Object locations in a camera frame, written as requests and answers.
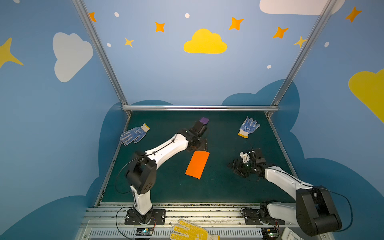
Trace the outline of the orange square paper sheet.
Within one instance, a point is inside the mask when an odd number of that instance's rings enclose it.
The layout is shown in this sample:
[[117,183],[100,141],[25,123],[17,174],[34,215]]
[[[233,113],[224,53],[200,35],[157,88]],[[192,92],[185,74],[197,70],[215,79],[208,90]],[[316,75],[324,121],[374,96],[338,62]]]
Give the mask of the orange square paper sheet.
[[207,151],[195,151],[187,167],[185,175],[201,179],[210,153]]

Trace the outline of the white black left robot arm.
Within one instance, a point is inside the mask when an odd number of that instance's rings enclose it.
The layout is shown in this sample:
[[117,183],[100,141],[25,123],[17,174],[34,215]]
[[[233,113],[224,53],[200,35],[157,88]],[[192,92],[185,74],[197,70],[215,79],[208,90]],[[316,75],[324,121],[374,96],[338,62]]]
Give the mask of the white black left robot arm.
[[126,178],[134,193],[134,216],[137,223],[148,225],[154,217],[150,190],[156,182],[157,169],[177,153],[189,150],[205,153],[207,140],[202,135],[207,130],[207,118],[201,118],[187,130],[181,129],[171,139],[146,152],[136,152],[137,157],[128,164]]

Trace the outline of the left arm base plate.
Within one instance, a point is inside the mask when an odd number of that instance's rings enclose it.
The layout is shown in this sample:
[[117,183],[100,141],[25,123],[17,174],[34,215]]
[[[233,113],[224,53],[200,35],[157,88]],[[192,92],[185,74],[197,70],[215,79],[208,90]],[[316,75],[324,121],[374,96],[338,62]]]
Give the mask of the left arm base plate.
[[136,209],[129,209],[127,211],[125,222],[126,226],[138,226],[138,225],[164,225],[166,218],[165,209],[150,210],[145,215],[139,214]]

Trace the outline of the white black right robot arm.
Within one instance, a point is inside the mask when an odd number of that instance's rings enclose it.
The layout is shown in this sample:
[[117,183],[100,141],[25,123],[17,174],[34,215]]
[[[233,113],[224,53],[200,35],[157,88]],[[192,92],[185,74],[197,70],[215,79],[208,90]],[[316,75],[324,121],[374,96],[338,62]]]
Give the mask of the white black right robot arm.
[[310,237],[342,230],[342,220],[330,191],[323,186],[301,181],[281,167],[267,164],[261,149],[241,152],[239,158],[228,164],[228,168],[244,179],[255,174],[295,200],[291,204],[269,201],[262,203],[259,210],[243,208],[245,219],[249,222],[273,226],[291,223]]

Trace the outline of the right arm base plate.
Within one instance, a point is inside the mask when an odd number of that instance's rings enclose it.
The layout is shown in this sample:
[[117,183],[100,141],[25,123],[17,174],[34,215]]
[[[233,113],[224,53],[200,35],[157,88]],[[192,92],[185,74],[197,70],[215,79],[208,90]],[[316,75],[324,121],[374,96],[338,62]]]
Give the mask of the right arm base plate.
[[272,218],[267,210],[241,208],[241,215],[244,217],[246,225],[284,225],[286,222],[281,219]]

